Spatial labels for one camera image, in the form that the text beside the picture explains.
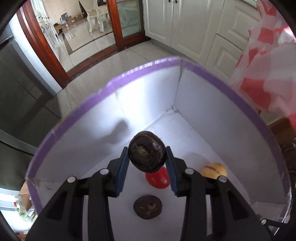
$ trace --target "wooden door frame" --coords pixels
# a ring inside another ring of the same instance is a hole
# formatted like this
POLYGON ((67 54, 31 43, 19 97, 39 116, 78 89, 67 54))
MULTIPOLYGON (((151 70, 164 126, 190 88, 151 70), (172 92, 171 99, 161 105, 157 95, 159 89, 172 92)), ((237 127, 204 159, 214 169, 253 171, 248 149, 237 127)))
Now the wooden door frame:
POLYGON ((26 38, 28 39, 30 45, 39 57, 42 64, 56 80, 56 82, 61 86, 61 88, 64 89, 71 82, 72 77, 83 71, 83 69, 97 62, 98 60, 104 58, 105 56, 110 55, 115 51, 122 51, 127 47, 139 44, 150 39, 145 36, 144 30, 123 38, 117 2, 116 0, 107 1, 108 12, 111 19, 116 45, 110 46, 98 53, 95 53, 93 56, 91 56, 91 58, 78 64, 68 72, 64 70, 63 66, 60 64, 49 43, 47 42, 35 17, 31 1, 26 1, 24 5, 18 10, 17 17, 26 38))
POLYGON ((69 76, 48 44, 35 17, 30 0, 26 1, 17 11, 17 17, 26 38, 42 64, 56 82, 62 88, 65 88, 68 84, 69 76))

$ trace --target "red fruit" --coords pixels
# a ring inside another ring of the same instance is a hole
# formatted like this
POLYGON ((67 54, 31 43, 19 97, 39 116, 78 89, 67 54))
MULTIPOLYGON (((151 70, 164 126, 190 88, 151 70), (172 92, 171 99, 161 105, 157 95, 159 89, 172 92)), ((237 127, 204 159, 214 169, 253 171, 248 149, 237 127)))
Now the red fruit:
POLYGON ((151 186, 158 189, 165 189, 170 185, 170 179, 165 167, 161 167, 155 173, 145 173, 145 177, 151 186))

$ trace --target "cabinet door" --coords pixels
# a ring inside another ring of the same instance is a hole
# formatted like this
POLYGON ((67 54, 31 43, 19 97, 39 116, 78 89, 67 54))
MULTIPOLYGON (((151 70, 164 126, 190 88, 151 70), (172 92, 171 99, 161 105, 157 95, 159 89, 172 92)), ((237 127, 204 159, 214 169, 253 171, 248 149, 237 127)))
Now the cabinet door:
POLYGON ((205 66, 217 33, 224 0, 173 2, 171 47, 205 66))
POLYGON ((260 20, 255 7, 242 0, 225 0, 218 34, 241 50, 249 40, 249 29, 260 20))
POLYGON ((238 47, 216 35, 205 68, 227 83, 241 54, 238 47))
POLYGON ((173 25, 172 0, 143 0, 146 36, 170 46, 173 25))

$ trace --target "dark round fruit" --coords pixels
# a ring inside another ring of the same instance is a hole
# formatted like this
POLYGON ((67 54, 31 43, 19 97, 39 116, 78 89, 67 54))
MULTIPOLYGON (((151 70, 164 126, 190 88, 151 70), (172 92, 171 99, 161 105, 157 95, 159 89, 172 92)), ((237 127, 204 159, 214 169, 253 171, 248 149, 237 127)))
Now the dark round fruit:
POLYGON ((165 145, 150 131, 141 131, 131 140, 128 146, 128 156, 142 172, 155 173, 165 163, 165 145))
POLYGON ((146 195, 134 202, 133 209, 140 218, 149 220, 161 214, 163 204, 158 197, 146 195))

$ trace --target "purple tape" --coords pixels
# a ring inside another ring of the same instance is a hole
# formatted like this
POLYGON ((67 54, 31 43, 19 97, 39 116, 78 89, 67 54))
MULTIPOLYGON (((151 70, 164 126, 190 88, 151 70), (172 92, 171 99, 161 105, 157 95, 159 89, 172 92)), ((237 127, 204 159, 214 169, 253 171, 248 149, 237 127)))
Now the purple tape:
MULTIPOLYGON (((147 74, 150 74, 154 71, 161 70, 163 68, 168 68, 172 66, 181 66, 196 73, 197 75, 203 77, 206 81, 214 85, 217 89, 219 89, 222 93, 224 93, 230 100, 232 100, 244 113, 245 115, 252 121, 252 123, 256 126, 258 131, 261 133, 262 137, 267 141, 273 156, 276 159, 277 167, 280 173, 283 173, 283 188, 285 195, 288 195, 290 191, 290 182, 289 176, 287 172, 287 168, 284 165, 283 155, 281 153, 281 149, 276 143, 276 140, 265 125, 265 123, 260 119, 257 113, 228 85, 224 82, 213 76, 211 73, 207 72, 202 66, 197 63, 191 62, 188 59, 180 58, 180 57, 171 57, 162 60, 157 60, 140 67, 137 67, 133 70, 130 70, 118 77, 113 78, 104 89, 99 91, 96 94, 90 95, 88 99, 86 99, 81 106, 74 110, 71 115, 69 115, 55 130, 52 130, 46 138, 41 143, 38 151, 34 155, 26 177, 29 180, 33 180, 37 170, 41 166, 45 156, 51 150, 53 145, 63 136, 63 134, 74 125, 86 112, 88 112, 91 108, 101 102, 103 99, 114 93, 117 89, 125 86, 126 84, 136 80, 137 78, 143 77, 147 74)), ((28 188, 32 197, 32 201, 36 207, 37 213, 40 213, 43 209, 38 192, 30 181, 28 182, 28 188)))
POLYGON ((29 193, 31 195, 32 204, 34 205, 37 214, 40 214, 43 207, 42 207, 39 195, 38 195, 38 191, 37 191, 36 187, 34 186, 34 184, 28 179, 27 179, 27 185, 28 185, 29 193))
POLYGON ((280 146, 277 144, 277 141, 272 134, 271 130, 266 126, 260 116, 254 111, 254 109, 247 104, 243 98, 241 98, 232 88, 230 88, 223 81, 219 80, 217 77, 209 73, 202 66, 191 62, 188 59, 184 59, 182 62, 182 67, 194 72, 200 77, 204 78, 206 81, 211 83, 217 89, 219 89, 222 93, 224 93, 233 103, 239 107, 243 113, 252 121, 254 126, 257 128, 259 133, 265 139, 269 148, 276 160, 277 168, 279 173, 283 174, 282 183, 284 188, 285 196, 288 196, 291 190, 291 184, 289 181, 289 173, 287 167, 285 165, 285 160, 282 155, 280 146))

